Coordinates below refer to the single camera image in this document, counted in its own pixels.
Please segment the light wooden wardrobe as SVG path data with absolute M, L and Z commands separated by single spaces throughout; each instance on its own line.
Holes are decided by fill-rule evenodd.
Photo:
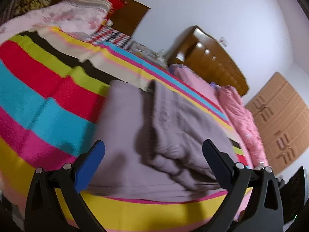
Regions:
M 279 72 L 245 107 L 254 117 L 274 173 L 282 172 L 308 148 L 308 106 Z

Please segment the floral pink white blanket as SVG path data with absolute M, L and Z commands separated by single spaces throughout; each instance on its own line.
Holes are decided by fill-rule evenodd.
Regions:
M 1 43 L 37 26 L 59 27 L 77 39 L 85 39 L 100 28 L 111 8 L 112 3 L 108 0 L 63 0 L 31 10 L 1 25 Z

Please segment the pink bed sheet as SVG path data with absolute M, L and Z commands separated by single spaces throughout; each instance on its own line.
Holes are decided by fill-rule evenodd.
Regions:
M 214 103 L 220 111 L 223 111 L 216 97 L 215 87 L 205 82 L 189 67 L 185 66 L 184 64 L 172 64 L 169 67 L 169 71 L 179 80 L 183 81 L 183 83 L 187 84 L 190 88 L 196 90 L 198 93 Z

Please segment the pink quilt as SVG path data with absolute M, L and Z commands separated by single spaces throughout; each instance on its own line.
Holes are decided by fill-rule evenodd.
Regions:
M 261 136 L 252 113 L 244 107 L 238 91 L 228 85 L 217 88 L 217 99 L 246 146 L 255 168 L 268 166 Z

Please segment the rainbow striped bed sheet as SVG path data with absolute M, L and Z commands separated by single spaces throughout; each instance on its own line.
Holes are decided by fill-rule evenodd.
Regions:
M 1 190 L 13 204 L 25 208 L 37 167 L 58 169 L 90 148 L 115 79 L 140 88 L 158 80 L 212 116 L 237 159 L 252 166 L 212 87 L 201 93 L 113 44 L 94 46 L 57 27 L 37 27 L 1 45 Z

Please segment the lilac sweatpants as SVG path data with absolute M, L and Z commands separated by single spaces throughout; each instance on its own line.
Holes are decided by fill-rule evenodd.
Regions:
M 156 80 L 146 90 L 113 81 L 93 138 L 105 156 L 87 189 L 101 196 L 186 202 L 220 191 L 202 153 L 206 139 L 237 160 L 212 116 Z

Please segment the plaid red white pillow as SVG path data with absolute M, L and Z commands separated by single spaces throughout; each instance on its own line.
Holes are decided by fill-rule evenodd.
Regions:
M 112 27 L 102 26 L 96 33 L 88 36 L 84 42 L 93 45 L 102 45 L 104 43 L 112 43 L 113 45 L 128 49 L 132 42 L 132 37 L 128 36 Z

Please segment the cluttered nightstand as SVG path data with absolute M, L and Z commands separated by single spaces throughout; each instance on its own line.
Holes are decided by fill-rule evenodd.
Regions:
M 168 69 L 168 65 L 166 64 L 165 59 L 165 51 L 160 50 L 159 52 L 155 52 L 152 49 L 133 41 L 131 45 L 128 47 L 128 51 L 133 53 L 134 55 L 148 61 L 149 63 L 155 64 L 165 70 Z

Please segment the dark brown wooden headboard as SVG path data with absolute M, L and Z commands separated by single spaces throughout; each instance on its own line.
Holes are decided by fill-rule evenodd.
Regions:
M 64 0 L 51 0 L 50 5 L 55 5 Z M 143 5 L 134 0 L 125 0 L 127 5 L 122 9 L 117 10 L 110 20 L 112 21 L 112 27 L 119 32 L 122 32 L 128 36 L 132 36 L 137 26 L 140 24 L 145 14 L 150 10 L 150 7 Z M 93 33 L 101 29 L 102 26 L 106 25 L 107 14 L 99 23 L 96 24 L 96 28 L 92 31 Z

